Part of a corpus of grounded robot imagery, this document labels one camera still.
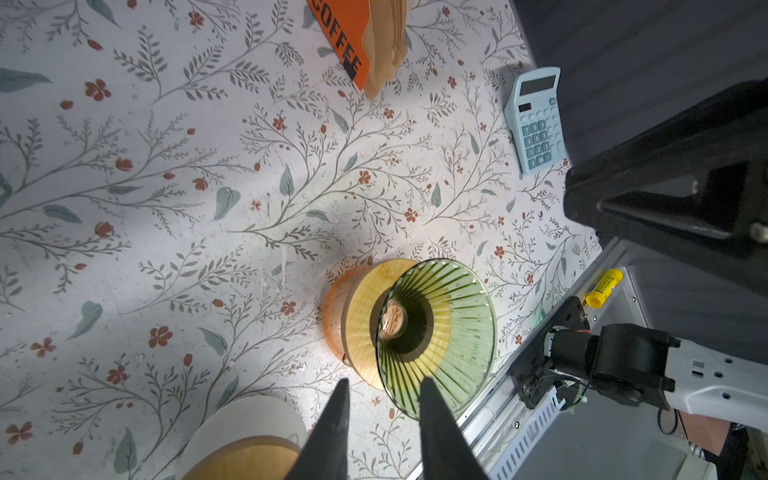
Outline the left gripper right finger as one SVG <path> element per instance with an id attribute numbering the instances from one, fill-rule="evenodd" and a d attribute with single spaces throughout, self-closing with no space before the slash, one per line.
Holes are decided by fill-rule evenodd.
<path id="1" fill-rule="evenodd" d="M 488 480 L 432 377 L 421 382 L 419 427 L 424 479 Z"/>

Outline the orange glass pitcher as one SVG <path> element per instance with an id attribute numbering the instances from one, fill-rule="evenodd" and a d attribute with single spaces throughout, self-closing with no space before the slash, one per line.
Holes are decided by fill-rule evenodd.
<path id="1" fill-rule="evenodd" d="M 342 326 L 345 322 L 345 308 L 357 286 L 372 269 L 363 265 L 352 268 L 341 275 L 330 287 L 322 305 L 322 329 L 325 342 L 331 353 L 342 363 L 350 366 L 343 345 Z"/>

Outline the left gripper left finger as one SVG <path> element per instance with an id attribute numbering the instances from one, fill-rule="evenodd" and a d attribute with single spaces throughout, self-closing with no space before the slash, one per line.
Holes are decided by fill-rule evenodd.
<path id="1" fill-rule="evenodd" d="M 347 478 L 350 385 L 340 380 L 285 480 Z"/>

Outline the orange coffee filter box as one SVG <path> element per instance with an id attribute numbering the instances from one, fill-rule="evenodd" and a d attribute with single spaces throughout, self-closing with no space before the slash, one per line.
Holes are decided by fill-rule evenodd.
<path id="1" fill-rule="evenodd" d="M 372 63 L 364 45 L 371 20 L 370 2 L 308 0 L 307 5 L 350 80 L 358 91 L 363 91 Z"/>

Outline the green glass dripper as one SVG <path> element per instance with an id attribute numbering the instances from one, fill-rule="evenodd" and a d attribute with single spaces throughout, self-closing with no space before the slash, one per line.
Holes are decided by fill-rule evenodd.
<path id="1" fill-rule="evenodd" d="M 464 264 L 437 258 L 409 267 L 386 292 L 375 336 L 383 387 L 406 416 L 420 417 L 430 378 L 458 416 L 488 379 L 496 319 L 483 281 Z"/>

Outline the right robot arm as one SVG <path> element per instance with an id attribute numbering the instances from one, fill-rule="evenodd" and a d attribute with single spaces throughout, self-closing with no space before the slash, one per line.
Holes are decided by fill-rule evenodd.
<path id="1" fill-rule="evenodd" d="M 566 216 L 767 291 L 767 83 L 729 87 L 570 170 Z M 550 331 L 554 369 L 618 403 L 767 426 L 767 368 L 633 324 Z"/>

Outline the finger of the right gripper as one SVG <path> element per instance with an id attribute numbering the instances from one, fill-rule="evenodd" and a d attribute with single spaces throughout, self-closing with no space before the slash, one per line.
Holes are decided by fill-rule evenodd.
<path id="1" fill-rule="evenodd" d="M 766 80 L 574 166 L 563 206 L 572 221 L 766 293 Z"/>

